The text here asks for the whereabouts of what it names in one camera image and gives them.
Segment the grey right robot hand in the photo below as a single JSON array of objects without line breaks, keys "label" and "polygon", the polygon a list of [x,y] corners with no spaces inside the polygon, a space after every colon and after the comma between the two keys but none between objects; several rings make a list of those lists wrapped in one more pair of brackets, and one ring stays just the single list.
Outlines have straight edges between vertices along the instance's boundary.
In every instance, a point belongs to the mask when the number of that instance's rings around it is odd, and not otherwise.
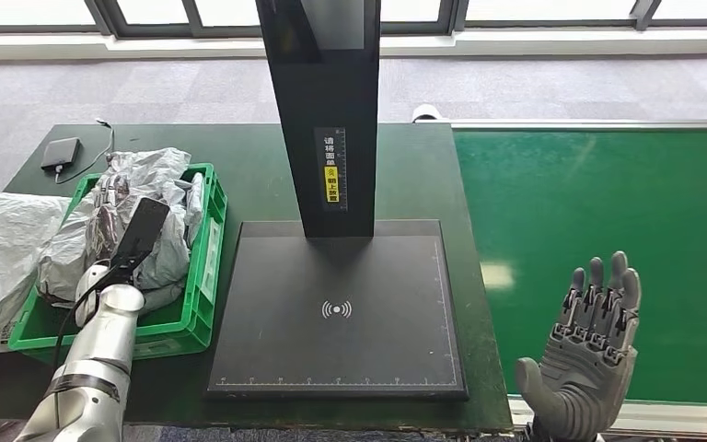
[{"label": "grey right robot hand", "polygon": [[540,360],[516,361],[516,387],[533,412],[528,441],[598,441],[612,427],[638,352],[642,287],[622,250],[578,267]]}]

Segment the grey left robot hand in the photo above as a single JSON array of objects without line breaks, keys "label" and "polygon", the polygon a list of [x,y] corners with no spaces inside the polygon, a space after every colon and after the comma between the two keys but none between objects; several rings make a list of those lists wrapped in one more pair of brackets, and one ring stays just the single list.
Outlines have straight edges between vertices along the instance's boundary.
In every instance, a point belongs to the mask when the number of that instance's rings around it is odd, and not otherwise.
[{"label": "grey left robot hand", "polygon": [[129,179],[116,173],[103,177],[94,191],[94,210],[87,223],[86,263],[107,261],[117,248],[123,232],[118,206],[129,195]]}]

